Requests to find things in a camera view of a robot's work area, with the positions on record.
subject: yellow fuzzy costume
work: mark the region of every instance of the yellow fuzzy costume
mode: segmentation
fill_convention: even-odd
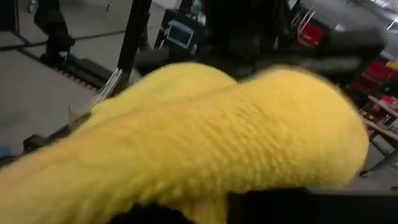
[[[222,224],[227,192],[337,188],[367,150],[356,110],[310,73],[272,69],[237,84],[215,68],[169,65],[3,169],[0,223],[105,224],[156,202]]]

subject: black stand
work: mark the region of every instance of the black stand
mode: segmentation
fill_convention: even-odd
[[[142,40],[142,33],[147,25],[147,18],[151,4],[152,1],[148,0],[134,0],[132,2],[118,62],[118,68],[123,72],[120,80],[111,93],[111,96],[119,94],[128,86],[128,81],[134,65],[134,59],[141,42],[140,40]]]

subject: wooden chair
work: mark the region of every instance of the wooden chair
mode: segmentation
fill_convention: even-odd
[[[388,114],[390,114],[391,117],[383,123],[371,121],[366,117],[363,118],[365,124],[369,128],[369,142],[376,147],[376,149],[384,156],[384,158],[370,169],[362,170],[359,173],[360,177],[369,177],[373,172],[382,169],[385,166],[392,166],[394,168],[397,168],[393,163],[395,163],[396,159],[398,158],[398,134],[393,133],[391,130],[389,130],[389,125],[391,125],[398,118],[398,112],[392,110],[381,100],[373,96],[369,96],[369,100],[375,105],[378,105]],[[388,142],[388,144],[390,144],[394,148],[392,152],[388,152],[387,150],[383,149],[379,144],[374,142],[374,138],[378,135],[380,135],[386,142]]]

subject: gray floor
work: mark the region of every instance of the gray floor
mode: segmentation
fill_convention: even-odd
[[[25,12],[25,1],[21,1],[21,34],[30,42],[44,41],[43,33],[33,25],[32,14]],[[74,37],[123,30],[131,5],[131,0],[118,0],[113,3],[111,12],[106,12],[105,0],[61,2],[62,11]],[[164,9],[160,6],[152,5],[148,24],[149,42],[152,45],[163,13]],[[122,34],[80,40],[72,54],[89,58],[109,70],[114,70],[122,41]],[[0,46],[14,44],[21,44],[21,41],[10,33],[0,33]],[[39,56],[44,48],[26,50]],[[30,135],[38,133],[46,136],[66,124],[68,105],[84,102],[94,94],[92,90],[16,51],[0,52],[0,68],[0,144],[12,146],[14,154],[22,151],[22,141]],[[380,158],[381,155],[371,146],[365,167],[372,166]],[[398,185],[398,172],[388,167],[368,179],[355,178],[346,189],[387,190],[393,185]]]

